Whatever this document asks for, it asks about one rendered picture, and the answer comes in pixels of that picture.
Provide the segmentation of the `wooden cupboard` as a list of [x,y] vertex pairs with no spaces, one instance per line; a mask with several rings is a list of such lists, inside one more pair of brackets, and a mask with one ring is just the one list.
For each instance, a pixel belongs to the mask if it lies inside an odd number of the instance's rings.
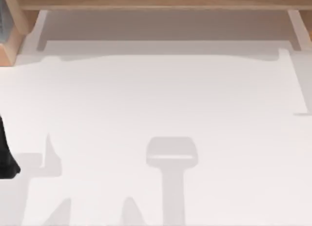
[[58,22],[95,23],[118,13],[184,11],[289,11],[299,13],[312,39],[312,0],[5,0],[18,31],[32,32],[39,13],[58,15]]

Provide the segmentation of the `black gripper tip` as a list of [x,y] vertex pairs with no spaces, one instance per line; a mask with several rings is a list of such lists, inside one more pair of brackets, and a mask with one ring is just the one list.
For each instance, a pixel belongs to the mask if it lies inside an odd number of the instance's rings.
[[3,120],[0,116],[0,179],[13,179],[20,171],[21,168],[9,149]]

